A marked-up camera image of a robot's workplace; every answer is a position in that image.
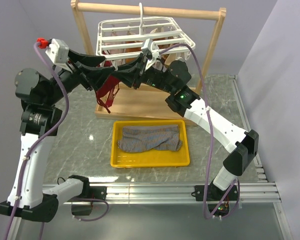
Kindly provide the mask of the red underwear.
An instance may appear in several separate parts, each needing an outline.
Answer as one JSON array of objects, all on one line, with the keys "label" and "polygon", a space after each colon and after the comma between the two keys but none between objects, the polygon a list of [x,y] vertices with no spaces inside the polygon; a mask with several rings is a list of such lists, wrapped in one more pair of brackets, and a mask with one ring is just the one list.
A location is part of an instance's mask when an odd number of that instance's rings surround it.
[{"label": "red underwear", "polygon": [[108,76],[103,86],[95,92],[96,102],[99,106],[105,108],[108,114],[111,113],[110,107],[120,90],[120,80],[112,75]]}]

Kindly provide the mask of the white plastic clip hanger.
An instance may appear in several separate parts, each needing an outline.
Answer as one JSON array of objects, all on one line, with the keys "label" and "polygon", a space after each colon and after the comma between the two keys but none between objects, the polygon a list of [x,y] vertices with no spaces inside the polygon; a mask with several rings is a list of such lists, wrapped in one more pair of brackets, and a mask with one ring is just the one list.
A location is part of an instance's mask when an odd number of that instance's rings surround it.
[{"label": "white plastic clip hanger", "polygon": [[161,49],[166,44],[187,44],[192,50],[196,43],[180,28],[172,17],[143,16],[110,19],[101,21],[97,27],[97,56],[105,56],[107,61],[119,66],[124,64],[125,58],[136,58],[138,53],[124,53],[124,49],[140,47],[143,43],[126,41],[145,41],[152,39]]}]

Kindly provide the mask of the grey striped underwear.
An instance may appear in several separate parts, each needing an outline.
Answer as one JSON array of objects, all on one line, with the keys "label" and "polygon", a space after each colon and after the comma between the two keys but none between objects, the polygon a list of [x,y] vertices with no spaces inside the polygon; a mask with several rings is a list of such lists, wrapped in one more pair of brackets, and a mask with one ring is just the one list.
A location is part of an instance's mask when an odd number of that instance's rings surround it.
[{"label": "grey striped underwear", "polygon": [[177,152],[183,146],[178,125],[125,126],[117,146],[125,153]]}]

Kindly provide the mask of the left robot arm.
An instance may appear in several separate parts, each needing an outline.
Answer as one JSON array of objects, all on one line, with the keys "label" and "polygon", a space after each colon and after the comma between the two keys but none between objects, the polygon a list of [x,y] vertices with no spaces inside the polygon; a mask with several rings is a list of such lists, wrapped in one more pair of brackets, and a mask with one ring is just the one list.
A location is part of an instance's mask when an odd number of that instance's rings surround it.
[{"label": "left robot arm", "polygon": [[71,175],[64,183],[43,190],[48,156],[65,120],[67,110],[56,107],[78,86],[97,91],[113,72],[101,67],[104,56],[86,55],[70,50],[65,69],[46,78],[33,68],[24,68],[15,77],[15,95],[21,101],[21,150],[17,174],[7,200],[0,203],[0,214],[32,222],[50,222],[60,205],[92,195],[89,179]]}]

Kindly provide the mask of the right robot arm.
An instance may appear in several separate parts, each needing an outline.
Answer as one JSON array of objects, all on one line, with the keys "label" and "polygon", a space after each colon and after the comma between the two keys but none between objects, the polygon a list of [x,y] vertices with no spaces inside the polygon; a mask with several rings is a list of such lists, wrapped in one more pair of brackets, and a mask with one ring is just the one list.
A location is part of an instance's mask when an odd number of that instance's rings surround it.
[{"label": "right robot arm", "polygon": [[259,134],[231,123],[191,90],[187,83],[192,77],[185,62],[174,60],[166,70],[147,68],[146,62],[147,58],[140,54],[131,63],[119,66],[113,76],[129,88],[137,89],[146,84],[168,93],[165,101],[173,112],[197,124],[224,146],[229,155],[206,194],[209,201],[223,199],[233,181],[244,173],[257,155]]}]

